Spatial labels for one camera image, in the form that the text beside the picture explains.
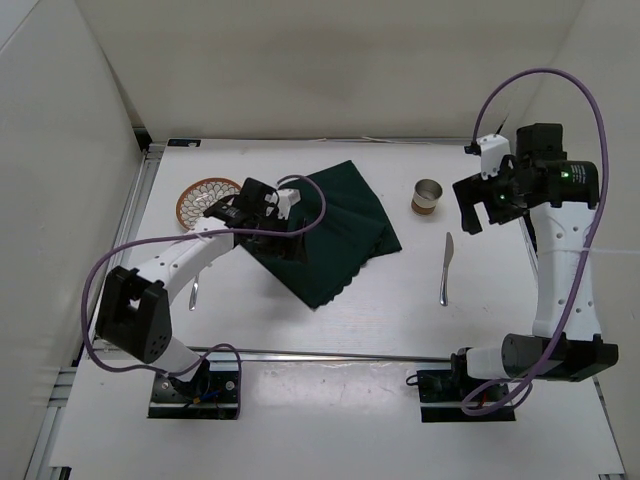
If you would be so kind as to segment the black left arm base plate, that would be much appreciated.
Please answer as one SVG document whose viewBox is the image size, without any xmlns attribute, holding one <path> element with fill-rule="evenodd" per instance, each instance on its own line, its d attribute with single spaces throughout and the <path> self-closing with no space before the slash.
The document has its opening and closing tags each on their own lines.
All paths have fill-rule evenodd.
<svg viewBox="0 0 640 480">
<path fill-rule="evenodd" d="M 155 420 L 238 420 L 242 361 L 234 350 L 228 362 L 207 360 L 190 381 L 156 375 L 147 418 Z"/>
</svg>

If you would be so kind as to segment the dark green cloth napkin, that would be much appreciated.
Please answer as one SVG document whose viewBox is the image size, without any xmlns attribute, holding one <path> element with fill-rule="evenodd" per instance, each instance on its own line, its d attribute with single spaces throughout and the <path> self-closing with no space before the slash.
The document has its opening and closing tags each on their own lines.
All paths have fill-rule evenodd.
<svg viewBox="0 0 640 480">
<path fill-rule="evenodd" d="M 365 263 L 402 250 L 374 191 L 348 160 L 309 178 L 326 199 L 322 222 L 304 235 L 306 260 L 288 261 L 245 250 L 311 309 L 331 302 Z"/>
</svg>

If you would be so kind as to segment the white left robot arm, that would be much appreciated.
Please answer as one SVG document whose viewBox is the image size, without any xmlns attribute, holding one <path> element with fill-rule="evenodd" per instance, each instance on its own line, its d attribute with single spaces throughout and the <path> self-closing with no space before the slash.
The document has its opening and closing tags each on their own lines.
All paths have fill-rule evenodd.
<svg viewBox="0 0 640 480">
<path fill-rule="evenodd" d="M 104 283 L 97 336 L 166 376 L 186 399 L 205 396 L 209 363 L 174 336 L 171 304 L 204 268 L 239 245 L 262 256 L 304 259 L 306 223 L 289 220 L 300 200 L 296 189 L 275 189 L 248 178 L 239 192 L 203 212 L 190 239 L 172 243 L 134 268 L 113 268 Z"/>
</svg>

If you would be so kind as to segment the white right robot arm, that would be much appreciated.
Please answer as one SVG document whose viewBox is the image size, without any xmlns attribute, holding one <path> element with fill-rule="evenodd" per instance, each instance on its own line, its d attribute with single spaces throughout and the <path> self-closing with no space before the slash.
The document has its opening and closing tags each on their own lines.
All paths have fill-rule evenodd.
<svg viewBox="0 0 640 480">
<path fill-rule="evenodd" d="M 617 345 L 602 339 L 591 268 L 578 266 L 600 200 L 598 168 L 568 159 L 562 138 L 562 126 L 552 123 L 518 129 L 514 147 L 499 134 L 481 137 L 468 148 L 481 159 L 479 173 L 453 185 L 462 228 L 471 235 L 482 230 L 478 204 L 492 224 L 529 218 L 538 291 L 531 334 L 509 334 L 494 348 L 471 348 L 466 365 L 450 373 L 450 390 L 460 399 L 476 397 L 486 380 L 525 377 L 557 329 L 559 340 L 537 378 L 579 382 L 618 361 Z"/>
</svg>

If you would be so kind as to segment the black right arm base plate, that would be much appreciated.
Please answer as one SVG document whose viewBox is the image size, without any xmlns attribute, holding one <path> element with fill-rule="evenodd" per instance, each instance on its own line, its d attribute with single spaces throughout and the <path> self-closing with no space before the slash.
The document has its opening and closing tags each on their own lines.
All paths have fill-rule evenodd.
<svg viewBox="0 0 640 480">
<path fill-rule="evenodd" d="M 423 423 L 512 422 L 516 420 L 511 406 L 483 416 L 469 416 L 461 408 L 462 400 L 483 380 L 463 378 L 458 382 L 449 370 L 418 370 L 406 378 L 409 387 L 418 389 Z"/>
</svg>

